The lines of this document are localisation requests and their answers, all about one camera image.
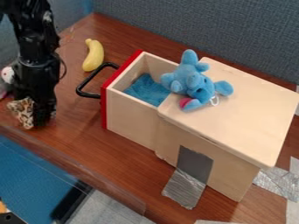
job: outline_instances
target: wooden table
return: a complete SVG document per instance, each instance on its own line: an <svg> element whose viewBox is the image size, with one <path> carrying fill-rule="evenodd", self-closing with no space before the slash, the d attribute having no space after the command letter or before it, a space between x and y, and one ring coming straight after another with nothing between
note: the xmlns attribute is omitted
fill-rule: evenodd
<svg viewBox="0 0 299 224"><path fill-rule="evenodd" d="M179 204L161 195L174 168L156 157L137 143L101 128L101 108L97 100L81 98L75 94L77 85L87 76L81 64L87 56L84 40L98 39L105 48L106 61L123 63L136 49L158 56L180 61L186 45L173 42L156 34L121 23L112 18L92 14L71 28L62 32L59 54L68 66L64 80L56 87L59 99L58 114L54 122L43 129L16 132L1 128L0 133L51 160L65 170L75 173L82 180L107 192L122 201L131 203L123 195L124 191L132 193L146 204L145 216L157 223L194 223L195 220L234 221L242 223L285 223L286 200L252 185L245 198L236 203L213 189L207 187L198 206L188 211ZM237 67L245 72L259 76L278 85L295 90L296 85L255 72L244 66L238 66L223 59L197 51L198 55L210 57ZM98 92L103 81L112 74L107 69L96 77L87 91ZM1 124L16 125L17 122L0 103ZM299 117L295 117L277 166L289 169L290 156L299 158ZM59 151L78 163L66 162L65 157L58 156Z"/></svg>

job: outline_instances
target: box lid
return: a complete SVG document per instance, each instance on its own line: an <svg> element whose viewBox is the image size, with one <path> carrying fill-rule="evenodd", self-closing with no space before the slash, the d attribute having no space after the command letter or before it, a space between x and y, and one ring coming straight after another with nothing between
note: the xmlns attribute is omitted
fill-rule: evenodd
<svg viewBox="0 0 299 224"><path fill-rule="evenodd" d="M158 114L260 168L275 166L299 94L216 60L201 61L211 66L205 75L213 81L228 81L233 85L233 95L220 96L216 107L205 105L184 112L178 106L184 96L170 94L158 107Z"/></svg>

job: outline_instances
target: gray wall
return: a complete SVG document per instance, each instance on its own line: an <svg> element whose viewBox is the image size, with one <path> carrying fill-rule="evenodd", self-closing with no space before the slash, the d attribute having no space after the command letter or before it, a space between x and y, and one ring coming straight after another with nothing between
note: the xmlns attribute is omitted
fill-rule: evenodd
<svg viewBox="0 0 299 224"><path fill-rule="evenodd" d="M299 84L298 0L94 0L94 9Z"/></svg>
<svg viewBox="0 0 299 224"><path fill-rule="evenodd" d="M92 0L49 0L58 31L62 31L93 10ZM0 24L0 68L17 57L17 41L9 19Z"/></svg>

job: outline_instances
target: wooden box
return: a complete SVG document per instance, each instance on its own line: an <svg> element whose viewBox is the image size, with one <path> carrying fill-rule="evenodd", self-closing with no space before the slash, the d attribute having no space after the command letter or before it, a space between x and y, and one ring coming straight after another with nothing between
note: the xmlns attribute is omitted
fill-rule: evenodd
<svg viewBox="0 0 299 224"><path fill-rule="evenodd" d="M213 160L207 184L240 201L260 168L275 166L299 102L297 93L259 79L213 59L205 74L229 81L234 94L220 97L217 107L206 105L185 113L170 94L157 108L124 94L139 75L154 81L172 72L177 63L137 51L101 88L102 124L177 166L180 146Z"/></svg>

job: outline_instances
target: stuffed animal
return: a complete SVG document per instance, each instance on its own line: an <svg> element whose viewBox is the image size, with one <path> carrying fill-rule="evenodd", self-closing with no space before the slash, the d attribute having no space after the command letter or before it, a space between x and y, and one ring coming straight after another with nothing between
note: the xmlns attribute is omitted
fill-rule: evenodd
<svg viewBox="0 0 299 224"><path fill-rule="evenodd" d="M233 86L224 80L212 82L202 74L208 69L207 64L198 62L198 56L193 50L186 50L178 68L174 73L163 74L161 82L172 92L189 96L179 103L184 111L201 108L208 102L215 106L219 102L217 94L231 95Z"/></svg>
<svg viewBox="0 0 299 224"><path fill-rule="evenodd" d="M14 75L14 71L9 66L2 70L0 77L0 100L5 98L6 95L11 91L11 84L13 82Z"/></svg>
<svg viewBox="0 0 299 224"><path fill-rule="evenodd" d="M161 84L173 93L186 95L187 89L194 88L193 83L200 81L193 79L202 79L197 74L208 69L208 64L198 62L198 55L193 50L186 50L177 69L173 73L165 73L161 76Z"/></svg>

